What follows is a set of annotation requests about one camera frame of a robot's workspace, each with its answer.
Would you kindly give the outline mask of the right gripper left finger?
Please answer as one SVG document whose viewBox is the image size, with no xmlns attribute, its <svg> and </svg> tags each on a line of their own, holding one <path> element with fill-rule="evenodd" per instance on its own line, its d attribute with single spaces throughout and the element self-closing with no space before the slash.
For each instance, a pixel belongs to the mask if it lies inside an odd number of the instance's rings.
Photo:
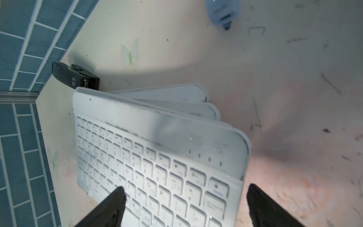
<svg viewBox="0 0 363 227">
<path fill-rule="evenodd" d="M 120 227 L 126 201 L 124 188 L 118 186 L 75 227 Z"/>
</svg>

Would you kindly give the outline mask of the black stapler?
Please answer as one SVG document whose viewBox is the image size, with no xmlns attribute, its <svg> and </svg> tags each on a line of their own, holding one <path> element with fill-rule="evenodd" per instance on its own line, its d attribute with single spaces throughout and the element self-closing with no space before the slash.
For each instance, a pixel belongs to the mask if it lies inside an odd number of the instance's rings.
<svg viewBox="0 0 363 227">
<path fill-rule="evenodd" d="M 100 78 L 76 64 L 68 66 L 60 61 L 53 61 L 52 75 L 73 89 L 84 87 L 99 90 Z"/>
</svg>

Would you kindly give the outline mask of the white keyboard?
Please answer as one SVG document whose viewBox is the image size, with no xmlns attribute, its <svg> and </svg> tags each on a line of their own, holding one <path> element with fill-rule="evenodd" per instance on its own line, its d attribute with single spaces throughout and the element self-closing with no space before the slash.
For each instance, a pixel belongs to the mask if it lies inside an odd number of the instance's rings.
<svg viewBox="0 0 363 227">
<path fill-rule="evenodd" d="M 126 195 L 122 227 L 233 227 L 251 142 L 221 121 L 77 88 L 77 183 Z"/>
</svg>

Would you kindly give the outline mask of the yellow keyboard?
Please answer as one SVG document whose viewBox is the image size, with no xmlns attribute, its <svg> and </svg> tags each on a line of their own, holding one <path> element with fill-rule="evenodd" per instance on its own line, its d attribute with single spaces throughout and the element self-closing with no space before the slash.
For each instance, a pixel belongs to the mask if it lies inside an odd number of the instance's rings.
<svg viewBox="0 0 363 227">
<path fill-rule="evenodd" d="M 211 103 L 193 103 L 182 101 L 167 101 L 167 100 L 154 100 L 154 99 L 136 99 L 137 101 L 145 102 L 148 104 L 169 108 L 186 114 L 192 114 L 199 117 L 208 118 L 211 120 L 220 121 L 221 115 L 217 107 Z"/>
<path fill-rule="evenodd" d="M 208 92 L 197 83 L 161 86 L 153 88 L 129 89 L 109 92 L 130 98 L 209 103 Z"/>
</svg>

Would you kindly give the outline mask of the blue correction tape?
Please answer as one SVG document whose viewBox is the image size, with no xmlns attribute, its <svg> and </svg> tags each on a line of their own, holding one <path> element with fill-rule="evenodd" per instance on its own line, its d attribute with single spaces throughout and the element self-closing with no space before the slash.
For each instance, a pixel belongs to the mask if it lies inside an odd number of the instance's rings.
<svg viewBox="0 0 363 227">
<path fill-rule="evenodd" d="M 205 0 L 207 13 L 214 26 L 229 30 L 232 20 L 239 15 L 238 0 Z"/>
</svg>

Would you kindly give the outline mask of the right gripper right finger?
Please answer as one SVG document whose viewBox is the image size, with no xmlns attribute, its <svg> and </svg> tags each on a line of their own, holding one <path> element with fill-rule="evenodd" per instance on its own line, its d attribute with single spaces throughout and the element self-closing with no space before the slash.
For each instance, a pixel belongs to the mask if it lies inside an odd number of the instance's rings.
<svg viewBox="0 0 363 227">
<path fill-rule="evenodd" d="M 246 195 L 254 227 L 304 227 L 256 184 L 250 184 Z"/>
</svg>

